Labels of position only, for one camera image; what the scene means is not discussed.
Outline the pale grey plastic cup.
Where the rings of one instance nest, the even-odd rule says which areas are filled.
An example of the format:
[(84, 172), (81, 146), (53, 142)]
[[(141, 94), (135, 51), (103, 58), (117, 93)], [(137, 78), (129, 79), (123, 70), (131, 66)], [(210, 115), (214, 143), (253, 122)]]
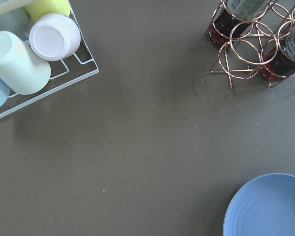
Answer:
[(0, 15), (0, 31), (9, 31), (22, 36), (29, 25), (30, 16), (23, 7)]

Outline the yellow green plastic cup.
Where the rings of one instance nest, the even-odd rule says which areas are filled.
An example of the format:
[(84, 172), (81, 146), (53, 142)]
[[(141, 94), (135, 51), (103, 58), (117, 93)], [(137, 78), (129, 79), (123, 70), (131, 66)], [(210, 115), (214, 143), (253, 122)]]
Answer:
[(26, 10), (34, 22), (49, 13), (59, 13), (69, 16), (71, 6), (68, 0), (35, 0), (26, 5)]

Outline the white plastic cup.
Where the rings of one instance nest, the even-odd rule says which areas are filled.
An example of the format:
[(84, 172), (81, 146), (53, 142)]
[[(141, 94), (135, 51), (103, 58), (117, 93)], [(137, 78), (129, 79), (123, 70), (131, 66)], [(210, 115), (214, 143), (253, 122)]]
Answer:
[(74, 20), (68, 16), (48, 13), (30, 29), (29, 43), (42, 59), (57, 61), (77, 52), (81, 44), (81, 33)]

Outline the blue plate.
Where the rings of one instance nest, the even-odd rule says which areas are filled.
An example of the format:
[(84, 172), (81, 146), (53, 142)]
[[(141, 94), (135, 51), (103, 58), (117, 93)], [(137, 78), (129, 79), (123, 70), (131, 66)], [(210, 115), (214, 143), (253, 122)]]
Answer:
[(231, 199), (224, 236), (295, 236), (295, 176), (273, 173), (244, 184)]

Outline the dark tea bottle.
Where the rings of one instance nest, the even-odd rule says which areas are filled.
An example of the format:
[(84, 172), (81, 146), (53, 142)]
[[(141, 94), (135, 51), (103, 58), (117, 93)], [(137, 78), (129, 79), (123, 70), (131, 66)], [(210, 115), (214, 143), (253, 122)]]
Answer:
[(264, 13), (267, 0), (227, 0), (226, 8), (221, 11), (208, 30), (212, 43), (222, 46), (229, 37), (239, 38), (251, 23)]
[(295, 74), (295, 26), (279, 43), (277, 50), (272, 49), (264, 57), (265, 61), (270, 62), (260, 68), (263, 77), (275, 83)]

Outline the mint green plastic cup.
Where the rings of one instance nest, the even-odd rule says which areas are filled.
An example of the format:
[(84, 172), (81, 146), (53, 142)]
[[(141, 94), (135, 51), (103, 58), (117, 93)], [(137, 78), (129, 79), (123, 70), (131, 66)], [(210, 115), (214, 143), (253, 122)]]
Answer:
[(43, 89), (51, 76), (49, 63), (15, 34), (0, 31), (0, 79), (14, 92), (34, 94)]

